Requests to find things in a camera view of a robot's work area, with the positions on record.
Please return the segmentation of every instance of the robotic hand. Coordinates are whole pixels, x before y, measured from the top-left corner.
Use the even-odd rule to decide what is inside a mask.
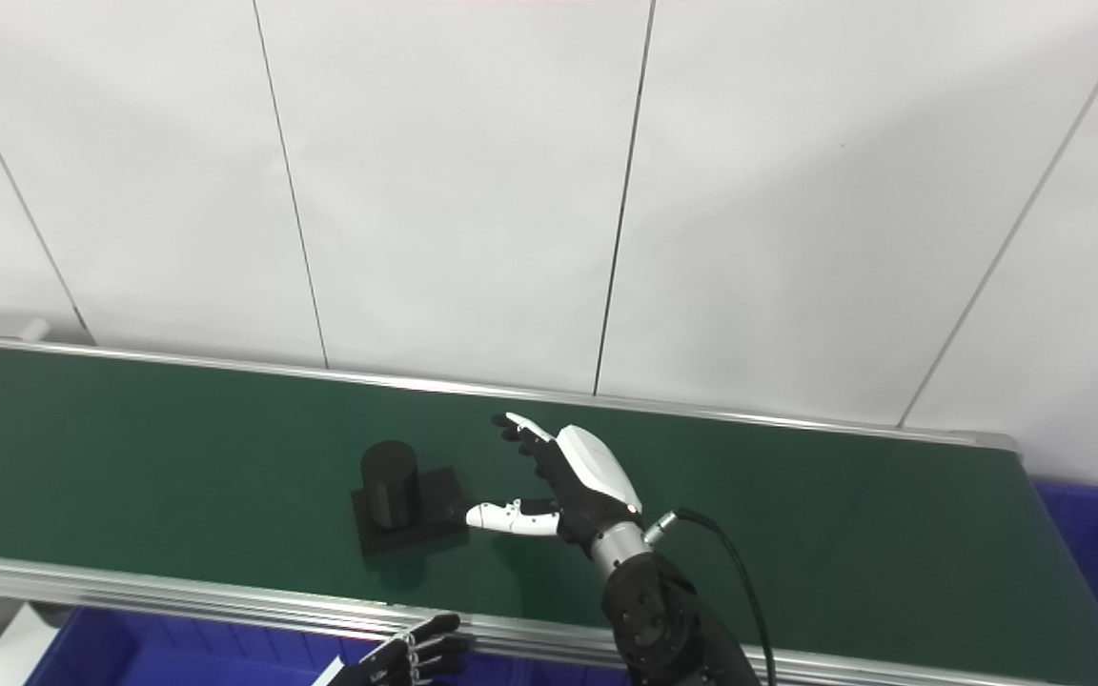
[[[524,536],[557,535],[582,548],[604,578],[601,608],[640,686],[760,686],[740,642],[674,565],[652,550],[666,522],[641,527],[641,502],[603,440],[576,426],[557,437],[526,417],[494,417],[549,482],[552,499],[466,503],[470,526]]]
[[[460,616],[440,614],[396,633],[367,653],[358,664],[334,659],[313,686],[444,686],[435,676],[458,674],[469,642],[449,636],[460,628]]]

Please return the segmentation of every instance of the wall seam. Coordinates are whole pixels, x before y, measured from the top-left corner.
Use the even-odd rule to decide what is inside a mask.
[[[278,125],[278,146],[282,148],[282,165],[287,172],[287,190],[291,193],[291,209],[295,214],[295,229],[300,232],[300,250],[304,257],[304,272],[307,274],[307,292],[313,301],[313,316],[316,317],[316,337],[322,345],[324,369],[328,366],[328,349],[324,346],[324,328],[320,317],[320,305],[316,301],[316,285],[313,281],[313,268],[307,259],[307,240],[304,238],[304,221],[300,216],[300,199],[295,194],[295,178],[291,173],[291,156],[287,153],[287,134],[282,128],[282,114],[278,112],[278,92],[273,90],[273,72],[270,70],[270,52],[265,44],[265,30],[261,27],[261,10],[257,0],[253,0],[253,16],[257,19],[257,38],[261,44],[261,60],[265,61],[265,81],[270,86],[270,103],[273,104],[273,122]]]
[[[592,382],[592,395],[601,392],[601,369],[604,366],[604,344],[609,334],[609,312],[613,308],[613,285],[618,277],[618,254],[621,251],[621,229],[625,228],[626,201],[629,199],[629,173],[632,172],[632,149],[638,139],[638,119],[641,114],[641,91],[647,82],[647,61],[650,58],[650,34],[654,27],[654,4],[650,0],[647,12],[647,36],[641,44],[641,65],[638,67],[638,92],[632,100],[632,124],[629,126],[629,148],[626,154],[625,178],[621,183],[621,204],[617,210],[617,230],[613,243],[613,265],[609,268],[609,288],[604,296],[604,320],[601,324],[601,346],[596,352],[596,376]]]
[[[66,282],[66,278],[61,275],[61,270],[57,268],[57,260],[54,257],[53,250],[48,248],[48,241],[45,240],[45,236],[40,230],[40,225],[36,223],[36,217],[33,216],[32,209],[27,206],[27,201],[23,196],[23,192],[19,189],[19,183],[16,178],[11,172],[11,168],[5,160],[3,155],[3,149],[0,148],[0,169],[3,170],[5,178],[8,178],[8,183],[11,185],[11,191],[14,194],[14,199],[19,202],[19,207],[23,210],[25,218],[27,220],[27,226],[32,227],[33,235],[35,235],[36,241],[40,244],[40,248],[45,254],[45,259],[48,261],[49,268],[54,270],[54,277],[57,277],[57,283],[61,286],[61,292],[65,292],[66,300],[70,304],[70,310],[75,313],[76,320],[79,322],[79,326],[83,327],[87,331],[88,337],[91,339],[92,346],[96,346],[96,336],[91,334],[91,329],[88,327],[86,318],[83,318],[83,313],[80,312],[78,303],[75,302],[75,293],[70,291],[69,283]]]

